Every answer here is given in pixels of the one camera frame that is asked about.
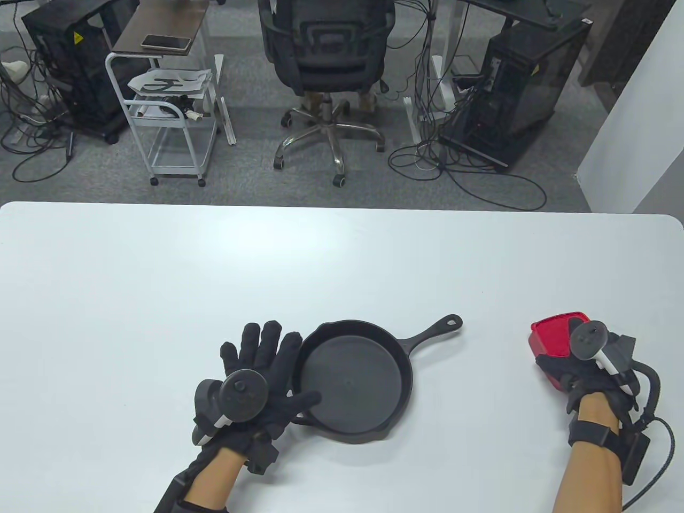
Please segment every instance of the red object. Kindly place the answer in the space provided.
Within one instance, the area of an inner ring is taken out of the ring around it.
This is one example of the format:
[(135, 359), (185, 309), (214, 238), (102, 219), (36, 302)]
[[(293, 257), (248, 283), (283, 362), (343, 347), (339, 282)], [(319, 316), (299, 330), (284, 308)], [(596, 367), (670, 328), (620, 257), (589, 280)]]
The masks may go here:
[[(533, 322), (530, 328), (532, 333), (529, 336), (529, 346), (536, 358), (540, 354), (548, 354), (549, 356), (556, 356), (559, 358), (566, 358), (570, 356), (570, 330), (568, 329), (568, 321), (573, 317), (582, 319), (583, 322), (588, 322), (589, 317), (582, 312), (562, 313), (561, 315), (554, 315), (548, 319)], [(551, 383), (562, 391), (560, 383), (547, 374), (547, 378)]]

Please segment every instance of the wristband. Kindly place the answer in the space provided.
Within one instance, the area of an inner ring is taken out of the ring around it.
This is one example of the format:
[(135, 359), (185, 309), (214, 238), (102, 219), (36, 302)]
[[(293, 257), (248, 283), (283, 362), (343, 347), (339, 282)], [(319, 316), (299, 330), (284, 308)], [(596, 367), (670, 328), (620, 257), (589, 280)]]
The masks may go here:
[(226, 508), (223, 508), (222, 510), (210, 510), (209, 508), (203, 508), (202, 506), (190, 502), (178, 501), (174, 504), (171, 513), (228, 513), (228, 510)]
[(576, 415), (570, 422), (568, 444), (572, 447), (575, 442), (589, 442), (608, 449), (618, 457), (621, 467), (629, 452), (627, 445), (612, 432), (610, 427), (594, 422), (579, 421)]

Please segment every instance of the white table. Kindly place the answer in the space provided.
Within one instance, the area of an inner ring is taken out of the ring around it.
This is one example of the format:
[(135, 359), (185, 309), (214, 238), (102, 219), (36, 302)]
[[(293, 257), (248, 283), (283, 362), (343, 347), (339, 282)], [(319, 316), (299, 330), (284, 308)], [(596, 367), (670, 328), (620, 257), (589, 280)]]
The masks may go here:
[[(412, 356), (390, 438), (298, 426), (233, 513), (550, 512), (565, 400), (529, 325), (583, 310), (637, 337), (684, 432), (684, 234), (639, 215), (13, 203), (0, 209), (0, 497), (8, 512), (151, 513), (196, 450), (192, 395), (248, 321), (306, 335), (365, 319), (398, 337), (444, 314), (459, 336)], [(657, 424), (637, 484), (663, 462)], [(684, 458), (634, 513), (681, 511)]]

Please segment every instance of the chair backrest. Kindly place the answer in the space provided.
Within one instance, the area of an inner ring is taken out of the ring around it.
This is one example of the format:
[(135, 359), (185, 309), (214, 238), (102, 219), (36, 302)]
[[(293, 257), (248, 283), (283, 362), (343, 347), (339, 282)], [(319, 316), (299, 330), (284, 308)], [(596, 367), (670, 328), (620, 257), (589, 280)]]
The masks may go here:
[(259, 0), (264, 47), (280, 80), (304, 91), (365, 92), (384, 70), (393, 0)]

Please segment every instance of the chair base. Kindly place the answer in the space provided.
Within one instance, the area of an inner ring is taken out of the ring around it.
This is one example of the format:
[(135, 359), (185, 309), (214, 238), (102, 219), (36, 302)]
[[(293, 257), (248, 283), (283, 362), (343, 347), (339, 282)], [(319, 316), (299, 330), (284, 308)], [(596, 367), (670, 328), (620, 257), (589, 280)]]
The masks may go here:
[(344, 156), (342, 155), (342, 150), (338, 140), (338, 134), (340, 133), (340, 130), (370, 134), (376, 141), (376, 151), (378, 152), (384, 152), (385, 147), (384, 136), (372, 124), (340, 121), (339, 118), (341, 116), (349, 115), (350, 108), (350, 104), (347, 100), (342, 100), (335, 106), (335, 108), (333, 108), (330, 93), (325, 93), (323, 95), (323, 101), (321, 102), (320, 116), (314, 116), (313, 114), (300, 108), (290, 109), (285, 112), (284, 116), (280, 120), (280, 125), (282, 127), (290, 127), (292, 124), (293, 114), (312, 122), (313, 126), (299, 133), (290, 135), (287, 139), (280, 143), (280, 146), (276, 150), (276, 157), (273, 160), (274, 169), (282, 170), (285, 166), (283, 153), (287, 147), (296, 142), (313, 137), (314, 135), (323, 134), (328, 139), (328, 143), (332, 151), (332, 159), (334, 160), (335, 168), (337, 169), (337, 174), (335, 175), (332, 184), (335, 187), (343, 187), (345, 184), (345, 164)]

